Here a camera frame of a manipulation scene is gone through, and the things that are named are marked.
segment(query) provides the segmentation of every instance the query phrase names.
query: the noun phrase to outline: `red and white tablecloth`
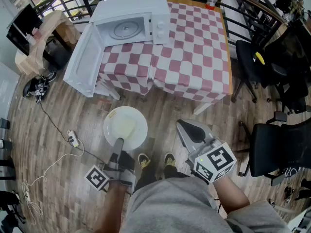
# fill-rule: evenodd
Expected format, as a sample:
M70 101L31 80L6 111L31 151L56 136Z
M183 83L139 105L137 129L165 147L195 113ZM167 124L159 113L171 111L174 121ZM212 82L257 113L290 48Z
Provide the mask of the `red and white tablecloth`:
M153 85L180 97L216 103L229 93L229 63L221 15L168 2L170 41L107 47L97 85L147 94Z

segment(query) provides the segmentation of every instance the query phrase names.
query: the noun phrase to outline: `microwave control knob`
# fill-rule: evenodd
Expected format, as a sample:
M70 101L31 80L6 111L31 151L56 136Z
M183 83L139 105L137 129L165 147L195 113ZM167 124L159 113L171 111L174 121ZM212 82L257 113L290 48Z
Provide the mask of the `microwave control knob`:
M157 27L158 27L159 29L163 29L163 28L164 28L164 22L163 22L163 21L159 22L159 23L157 24Z
M159 38L163 38L163 37L164 37L164 32L163 32L163 31L159 31L159 32L157 33L157 36L158 36Z

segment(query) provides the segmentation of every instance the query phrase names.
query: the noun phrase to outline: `white microwave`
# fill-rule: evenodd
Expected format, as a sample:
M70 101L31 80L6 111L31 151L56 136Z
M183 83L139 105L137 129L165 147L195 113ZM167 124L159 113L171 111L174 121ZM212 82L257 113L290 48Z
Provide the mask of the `white microwave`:
M166 0L99 2L72 53L64 81L93 97L105 47L140 41L166 44L170 19Z

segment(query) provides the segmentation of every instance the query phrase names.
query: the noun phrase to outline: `railing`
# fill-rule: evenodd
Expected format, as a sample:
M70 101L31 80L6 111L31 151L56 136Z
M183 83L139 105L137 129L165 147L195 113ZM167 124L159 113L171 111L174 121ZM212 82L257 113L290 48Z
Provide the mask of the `railing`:
M75 15L72 16L70 15L69 18L70 19L74 19L76 17L85 17L85 16L89 16L91 17L93 14L93 7L95 7L97 4L89 4L88 0L83 0L84 5L81 6L77 6L74 8L67 8L65 7L66 3L70 2L70 1L74 1L74 0L68 0L68 1L63 1L61 0L61 4L56 5L56 6L52 6L52 3L55 0L45 0L44 2L38 4L35 8L38 11L38 14L43 15L43 12L49 10L49 9L56 9L58 6L63 5L64 8L66 8L64 10L64 12L70 12L70 10L75 10L75 9L83 9L86 8L87 13L85 14L80 14L80 15ZM284 20L282 19L282 17L280 17L278 15L278 13L275 10L271 10L267 7L265 7L264 5L256 2L255 0L240 0L242 1L243 4L248 4L251 7L255 7L258 8L260 11L262 11L262 13L266 16L266 18L268 20L265 20L264 22L261 21L261 19L258 17L258 15L254 15L252 13L252 11L249 11L248 9L243 10L241 8L234 8L230 5L227 5L225 3L220 2L221 0L218 0L216 3L216 6L223 6L225 8L231 9L237 13L240 13L244 16L246 25L244 25L243 23L240 23L238 21L236 21L234 18L227 18L226 16L224 16L224 20L227 22L232 22L242 28L245 28L249 31L251 39L248 39L247 37L240 35L234 31L231 31L229 29L226 29L227 33L235 35L240 37L241 39L244 39L246 41L249 42L253 42L256 44L259 44L260 46L264 47L266 45L266 43L272 38L272 36L276 33L276 31L278 30L278 28L280 27L280 25L282 23L284 23ZM80 21L74 21L73 24L83 24L83 23L88 23L88 20L80 20ZM234 41L229 40L229 42L231 44L235 44Z

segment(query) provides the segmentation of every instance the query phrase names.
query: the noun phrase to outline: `wooden floor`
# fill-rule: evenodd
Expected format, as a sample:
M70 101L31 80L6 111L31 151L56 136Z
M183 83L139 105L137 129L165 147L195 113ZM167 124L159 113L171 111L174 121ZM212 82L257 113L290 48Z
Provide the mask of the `wooden floor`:
M59 73L42 105L63 135L67 136L68 130L74 130L78 138L83 141L86 150L103 161L107 161L111 146L107 143L103 133L105 117L116 107L123 105L135 107L147 119L148 135L143 145L132 154L136 158L139 153L145 152L158 162L158 176L161 175L163 158L168 151L175 154L179 171L187 174L190 172L189 167L184 163L188 153L182 147L176 134L177 119L189 118L207 124L215 135L230 145L233 151L238 151L248 146L245 133L238 127L238 122L244 121L252 130L254 124L266 122L276 110L275 103L266 102L268 97L275 98L273 90L263 90L261 87L256 91L257 104L252 103L251 95L244 87L235 104L230 102L230 97L225 97L200 115L194 116L192 114L196 105L194 101L177 98L156 88L145 97L120 90L120 101L97 95L88 99L68 86L62 79L63 73ZM63 154L81 153L63 140L42 112L40 105L35 104L34 97L22 98L22 89L28 80L29 78L22 76L18 83L9 115L11 130L6 136L14 143L12 158L16 166L17 187L20 194L22 193L21 183L24 179L32 183ZM299 123L309 117L310 114L307 113L291 115L288 124ZM269 179L264 177L252 178L250 174L245 178L237 176L240 163L245 164L247 156L236 154L236 157L239 162L231 173L231 177L251 202L271 198L276 200L277 205L297 211L302 210L305 203L303 200L284 203L284 189L289 182L289 186L296 189L293 197L295 198L302 178L311 179L310 171L301 171L299 175L284 181L281 186L271 187ZM47 182L42 179L36 182L30 188L30 197L33 202L41 206L43 216L35 215L37 224L32 226L29 232L72 233L80 228L92 230L103 206L105 193L91 188L84 181L84 175L94 164L99 163L100 161L87 153L82 157L66 156L48 171ZM138 163L136 163L136 173L139 177ZM216 198L212 185L209 189ZM33 222L26 203L22 204L22 210L28 222ZM288 214L282 214L282 216L285 220L290 218Z

